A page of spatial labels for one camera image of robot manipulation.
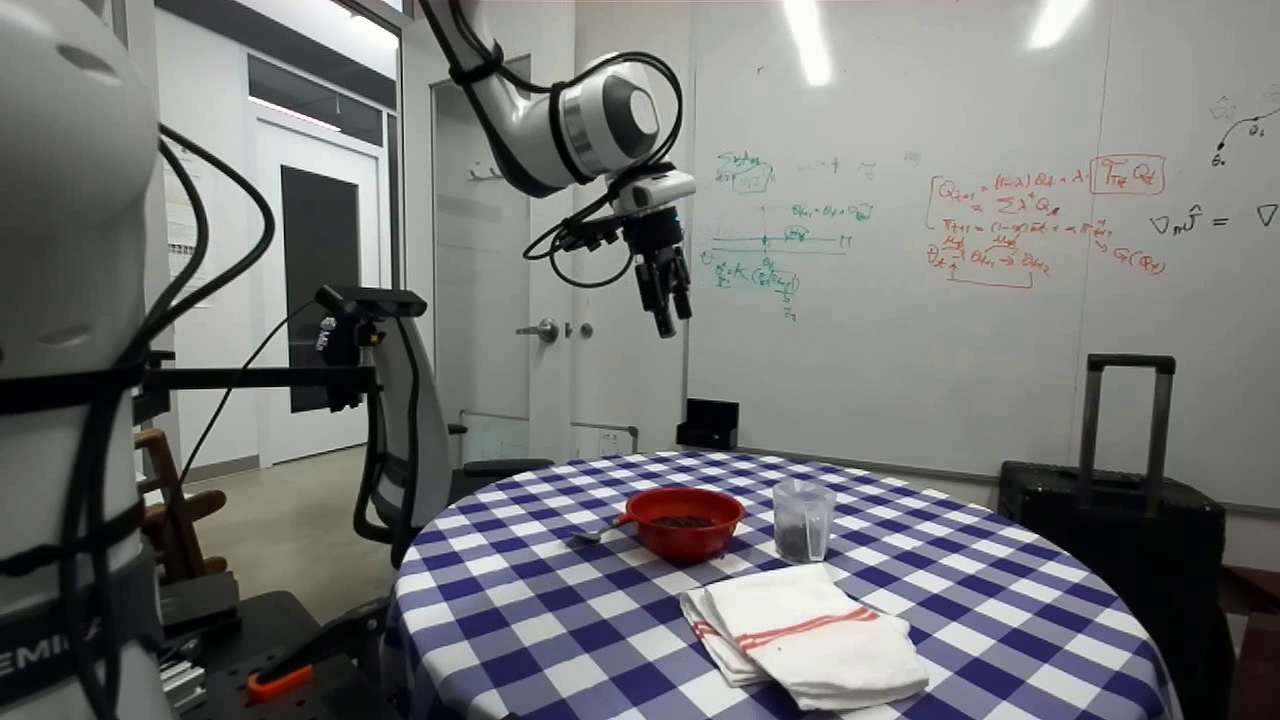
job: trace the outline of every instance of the suitcase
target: suitcase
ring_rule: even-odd
[[[1156,371],[1143,476],[1095,467],[1105,368]],[[1159,645],[1184,717],[1215,720],[1231,688],[1231,636],[1215,603],[1224,508],[1162,476],[1173,377],[1173,355],[1088,355],[1081,467],[1006,459],[997,508],[1108,579]]]

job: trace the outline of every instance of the whiteboard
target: whiteboard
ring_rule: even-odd
[[[991,476],[1075,459],[1088,353],[1162,353],[1166,476],[1280,508],[1280,6],[1095,0],[1053,53],[1033,21],[825,0],[806,90],[776,0],[694,6],[689,395],[744,447]],[[1146,405],[1108,386],[1105,463]]]

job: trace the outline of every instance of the red bowl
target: red bowl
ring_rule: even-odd
[[[622,508],[622,526],[634,526],[639,544],[666,566],[720,555],[738,522],[744,505],[706,488],[651,488]]]

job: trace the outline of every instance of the blue checkered tablecloth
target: blue checkered tablecloth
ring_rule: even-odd
[[[396,579],[416,666],[416,717],[798,717],[764,688],[720,681],[675,598],[783,570],[771,484],[836,488],[829,566],[862,603],[900,614],[926,661],[926,692],[900,717],[1173,717],[1153,642],[1072,555],[989,508],[836,463],[778,457],[617,457],[511,476],[451,505]],[[711,566],[673,570],[626,531],[596,531],[655,484],[732,494],[746,516]]]

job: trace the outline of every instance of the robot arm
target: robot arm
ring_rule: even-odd
[[[606,178],[601,201],[545,232],[523,255],[553,260],[557,267],[557,251],[601,247],[619,232],[631,255],[639,255],[639,301],[655,315],[660,336],[673,336],[673,303],[681,322],[691,315],[681,251],[685,227],[673,209],[681,197],[691,197],[691,178],[665,163],[681,138],[681,109],[673,133],[660,133],[643,75],[665,75],[681,105],[675,71],[655,56],[619,53],[576,81],[545,90],[508,71],[501,47],[475,35],[485,27],[480,0],[419,0],[419,8],[508,185],[523,197],[553,197]]]

